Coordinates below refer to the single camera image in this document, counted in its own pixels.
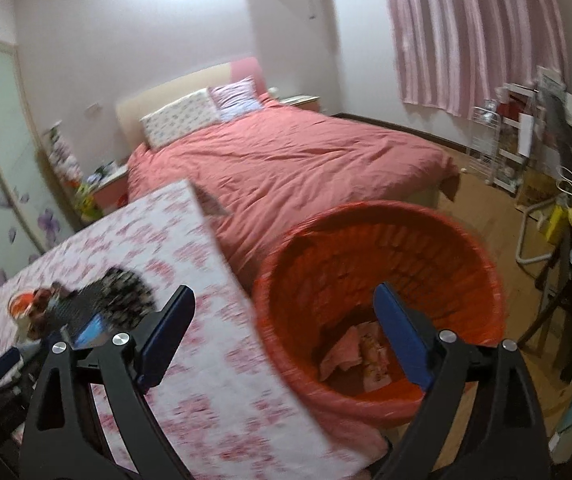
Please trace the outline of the brown striped scrunchie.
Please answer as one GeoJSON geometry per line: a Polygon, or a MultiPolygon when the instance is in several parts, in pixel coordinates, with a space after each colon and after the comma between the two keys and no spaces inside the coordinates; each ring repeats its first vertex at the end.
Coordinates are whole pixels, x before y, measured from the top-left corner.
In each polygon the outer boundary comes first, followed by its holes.
{"type": "Polygon", "coordinates": [[[29,340],[39,340],[54,329],[50,306],[58,304],[60,298],[65,299],[69,293],[69,290],[60,282],[34,290],[31,305],[26,310],[28,312],[26,336],[29,340]]]}

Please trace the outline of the black dotted scrunchie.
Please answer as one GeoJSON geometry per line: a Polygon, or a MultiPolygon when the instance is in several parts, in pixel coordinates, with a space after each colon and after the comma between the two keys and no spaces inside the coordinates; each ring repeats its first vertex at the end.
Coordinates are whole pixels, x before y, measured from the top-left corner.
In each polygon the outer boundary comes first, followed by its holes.
{"type": "Polygon", "coordinates": [[[72,308],[78,314],[99,314],[110,326],[133,330],[156,311],[152,288],[139,273],[112,266],[103,277],[78,290],[72,308]]]}

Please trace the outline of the orange paper cup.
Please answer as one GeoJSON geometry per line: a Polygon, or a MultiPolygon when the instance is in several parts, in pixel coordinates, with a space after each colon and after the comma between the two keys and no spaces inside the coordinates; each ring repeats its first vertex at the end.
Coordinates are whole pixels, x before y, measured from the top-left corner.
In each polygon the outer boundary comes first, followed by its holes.
{"type": "Polygon", "coordinates": [[[8,303],[8,313],[20,330],[27,332],[40,315],[35,305],[35,292],[19,292],[8,303]]]}

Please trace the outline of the blue tissue pack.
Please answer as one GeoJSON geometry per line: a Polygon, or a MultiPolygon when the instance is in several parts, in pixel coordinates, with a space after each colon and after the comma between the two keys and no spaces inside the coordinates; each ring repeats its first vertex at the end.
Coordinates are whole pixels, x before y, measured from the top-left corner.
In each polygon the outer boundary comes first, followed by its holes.
{"type": "Polygon", "coordinates": [[[90,318],[69,323],[66,331],[73,349],[95,348],[109,339],[110,325],[101,314],[94,314],[90,318]]]}

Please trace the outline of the floral pink tablecloth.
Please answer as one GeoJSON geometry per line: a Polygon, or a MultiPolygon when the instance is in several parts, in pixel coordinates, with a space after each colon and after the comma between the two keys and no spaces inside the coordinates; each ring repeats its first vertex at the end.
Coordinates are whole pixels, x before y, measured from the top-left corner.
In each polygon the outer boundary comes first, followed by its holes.
{"type": "Polygon", "coordinates": [[[167,185],[0,288],[0,477],[368,479],[267,362],[193,187],[167,185]]]}

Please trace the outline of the sliding wardrobe with flowers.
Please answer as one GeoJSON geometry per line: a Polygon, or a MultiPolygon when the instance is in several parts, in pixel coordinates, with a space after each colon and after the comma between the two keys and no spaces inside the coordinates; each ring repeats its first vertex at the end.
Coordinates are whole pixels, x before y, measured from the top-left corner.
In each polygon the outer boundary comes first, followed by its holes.
{"type": "Polygon", "coordinates": [[[16,48],[0,42],[0,286],[77,229],[36,133],[16,48]]]}

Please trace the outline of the orange plastic basket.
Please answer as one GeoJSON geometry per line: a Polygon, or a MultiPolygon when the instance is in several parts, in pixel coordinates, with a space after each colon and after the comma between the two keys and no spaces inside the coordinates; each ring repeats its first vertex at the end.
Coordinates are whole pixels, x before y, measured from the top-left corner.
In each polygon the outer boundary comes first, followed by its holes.
{"type": "Polygon", "coordinates": [[[373,392],[355,376],[319,379],[324,353],[350,326],[374,320],[381,283],[469,344],[503,338],[503,289],[484,245],[444,214],[401,202],[343,205],[292,229],[263,261],[253,303],[273,367],[308,408],[387,428],[409,422],[423,400],[397,360],[390,384],[373,392]]]}

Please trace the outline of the pink left nightstand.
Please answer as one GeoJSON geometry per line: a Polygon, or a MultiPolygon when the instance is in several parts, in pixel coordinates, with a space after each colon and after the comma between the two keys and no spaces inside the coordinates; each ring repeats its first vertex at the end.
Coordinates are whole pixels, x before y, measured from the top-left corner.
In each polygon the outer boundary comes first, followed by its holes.
{"type": "Polygon", "coordinates": [[[104,216],[128,203],[128,168],[124,164],[92,189],[92,198],[104,216]]]}

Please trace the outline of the plush toy tower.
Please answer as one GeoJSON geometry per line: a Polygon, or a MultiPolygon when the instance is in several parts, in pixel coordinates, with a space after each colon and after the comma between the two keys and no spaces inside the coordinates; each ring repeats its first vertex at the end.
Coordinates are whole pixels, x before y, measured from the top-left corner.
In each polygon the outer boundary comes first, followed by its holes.
{"type": "Polygon", "coordinates": [[[72,148],[60,133],[60,124],[54,124],[44,134],[47,145],[47,157],[51,169],[71,200],[71,205],[84,226],[102,218],[101,209],[92,196],[90,185],[72,148]]]}

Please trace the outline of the beige pink headboard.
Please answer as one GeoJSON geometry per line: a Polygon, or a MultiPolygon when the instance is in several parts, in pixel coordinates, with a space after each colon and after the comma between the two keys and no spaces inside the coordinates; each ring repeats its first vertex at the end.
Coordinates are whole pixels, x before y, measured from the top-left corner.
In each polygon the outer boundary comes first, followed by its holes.
{"type": "Polygon", "coordinates": [[[253,79],[258,94],[267,92],[259,61],[256,58],[241,58],[180,76],[118,102],[115,105],[115,114],[129,151],[135,151],[137,146],[146,140],[140,125],[144,116],[191,92],[231,84],[247,77],[253,79]]]}

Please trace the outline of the salmon pink duvet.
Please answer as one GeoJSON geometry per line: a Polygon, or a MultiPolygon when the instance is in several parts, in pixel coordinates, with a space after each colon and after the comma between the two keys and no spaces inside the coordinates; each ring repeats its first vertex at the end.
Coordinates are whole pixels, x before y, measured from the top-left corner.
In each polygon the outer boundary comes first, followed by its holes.
{"type": "Polygon", "coordinates": [[[410,202],[428,191],[453,200],[460,187],[453,157],[419,136],[270,98],[261,110],[164,148],[141,143],[127,166],[130,200],[187,179],[225,208],[213,231],[246,290],[273,246],[308,218],[348,203],[410,202]]]}

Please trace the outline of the floral white pillow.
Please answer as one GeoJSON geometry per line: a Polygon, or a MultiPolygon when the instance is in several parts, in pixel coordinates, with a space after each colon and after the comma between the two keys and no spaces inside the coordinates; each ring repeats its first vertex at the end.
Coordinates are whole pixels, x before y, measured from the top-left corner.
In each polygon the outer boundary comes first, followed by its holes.
{"type": "Polygon", "coordinates": [[[184,136],[220,122],[220,111],[207,88],[191,92],[140,120],[152,151],[159,151],[184,136]]]}

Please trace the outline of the right nightstand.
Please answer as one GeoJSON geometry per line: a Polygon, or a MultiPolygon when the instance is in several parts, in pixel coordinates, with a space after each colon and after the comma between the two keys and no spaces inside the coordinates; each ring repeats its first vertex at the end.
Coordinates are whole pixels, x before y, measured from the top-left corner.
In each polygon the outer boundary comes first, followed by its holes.
{"type": "Polygon", "coordinates": [[[311,110],[319,113],[321,111],[321,101],[318,96],[308,96],[307,94],[299,94],[299,96],[288,96],[280,99],[280,104],[298,107],[300,110],[311,110]]]}

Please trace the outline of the striped pink pillow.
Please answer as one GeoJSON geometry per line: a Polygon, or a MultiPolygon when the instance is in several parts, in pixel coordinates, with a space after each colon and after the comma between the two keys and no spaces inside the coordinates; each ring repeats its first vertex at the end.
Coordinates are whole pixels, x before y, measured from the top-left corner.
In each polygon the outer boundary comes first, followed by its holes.
{"type": "Polygon", "coordinates": [[[230,84],[210,87],[209,93],[222,122],[231,122],[243,115],[261,110],[254,80],[246,77],[230,84]]]}

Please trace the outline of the wall socket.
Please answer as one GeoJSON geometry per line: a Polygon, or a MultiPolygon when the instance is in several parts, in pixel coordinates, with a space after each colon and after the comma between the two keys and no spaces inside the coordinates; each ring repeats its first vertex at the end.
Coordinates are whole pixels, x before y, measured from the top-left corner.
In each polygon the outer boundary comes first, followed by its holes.
{"type": "Polygon", "coordinates": [[[85,113],[88,115],[94,115],[94,114],[100,112],[101,109],[102,109],[102,106],[99,103],[92,103],[92,105],[89,105],[86,108],[85,113]]]}

